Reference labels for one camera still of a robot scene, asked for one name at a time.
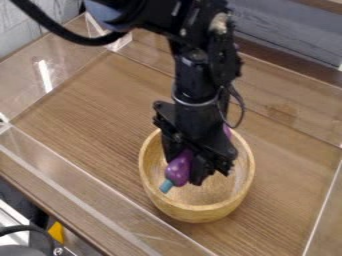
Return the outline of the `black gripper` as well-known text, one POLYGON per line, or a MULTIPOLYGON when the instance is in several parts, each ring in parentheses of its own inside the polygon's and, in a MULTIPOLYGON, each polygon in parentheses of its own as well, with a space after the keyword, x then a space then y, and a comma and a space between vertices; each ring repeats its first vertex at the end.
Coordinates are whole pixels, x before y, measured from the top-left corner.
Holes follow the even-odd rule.
MULTIPOLYGON (((213 145, 213 137, 223 125, 228 126, 224 120, 228 100, 229 97, 221 95, 200 103, 180 100, 172 103, 164 101, 153 103, 153 124, 161 132, 161 147, 167 162, 171 162, 184 150, 189 150, 187 143, 200 148, 213 145)), ((200 186, 213 172, 213 157, 196 152, 191 161, 189 183, 200 186)))

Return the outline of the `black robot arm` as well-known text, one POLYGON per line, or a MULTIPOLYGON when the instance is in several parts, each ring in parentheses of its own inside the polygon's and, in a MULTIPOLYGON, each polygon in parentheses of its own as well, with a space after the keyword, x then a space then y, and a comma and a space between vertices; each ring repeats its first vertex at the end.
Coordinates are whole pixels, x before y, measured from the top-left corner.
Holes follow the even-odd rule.
POLYGON ((84 0, 85 10, 109 30, 93 38, 62 27, 30 0, 9 2, 50 33, 84 46, 108 45, 135 29, 165 37, 175 61, 172 101, 153 103, 165 184, 199 186, 212 174, 227 175, 237 157, 228 101, 240 98, 233 80, 241 69, 227 0, 84 0))

